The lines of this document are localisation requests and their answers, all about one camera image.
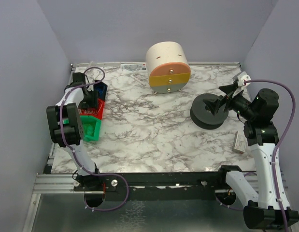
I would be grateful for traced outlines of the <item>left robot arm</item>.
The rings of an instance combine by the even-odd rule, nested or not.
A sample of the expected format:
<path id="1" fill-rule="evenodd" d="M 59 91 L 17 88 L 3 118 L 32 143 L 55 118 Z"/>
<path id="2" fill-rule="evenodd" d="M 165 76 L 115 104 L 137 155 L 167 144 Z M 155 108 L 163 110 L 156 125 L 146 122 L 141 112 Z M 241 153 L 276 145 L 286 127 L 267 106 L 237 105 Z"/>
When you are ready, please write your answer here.
<path id="1" fill-rule="evenodd" d="M 86 74 L 76 72 L 65 87 L 62 99 L 46 109 L 51 140 L 69 153 L 79 176 L 98 175 L 95 162 L 84 145 L 84 130 L 79 109 L 97 108 L 98 92 L 88 90 Z"/>

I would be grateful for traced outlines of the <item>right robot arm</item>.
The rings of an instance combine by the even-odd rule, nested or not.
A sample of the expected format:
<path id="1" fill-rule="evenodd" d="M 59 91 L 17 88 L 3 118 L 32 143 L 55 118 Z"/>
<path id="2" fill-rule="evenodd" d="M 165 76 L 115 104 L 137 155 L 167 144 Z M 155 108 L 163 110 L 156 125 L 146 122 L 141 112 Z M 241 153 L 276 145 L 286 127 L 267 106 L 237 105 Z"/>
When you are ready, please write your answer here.
<path id="1" fill-rule="evenodd" d="M 215 115 L 221 107 L 233 110 L 246 121 L 243 132 L 255 160 L 258 190 L 246 180 L 240 168 L 221 167 L 225 182 L 243 205 L 246 226 L 255 230 L 284 230 L 299 221 L 299 213 L 292 210 L 286 197 L 279 165 L 278 136 L 272 118 L 279 107 L 279 95 L 268 88 L 261 89 L 253 101 L 242 96 L 243 87 L 234 83 L 221 86 L 224 92 L 216 100 L 204 100 Z"/>

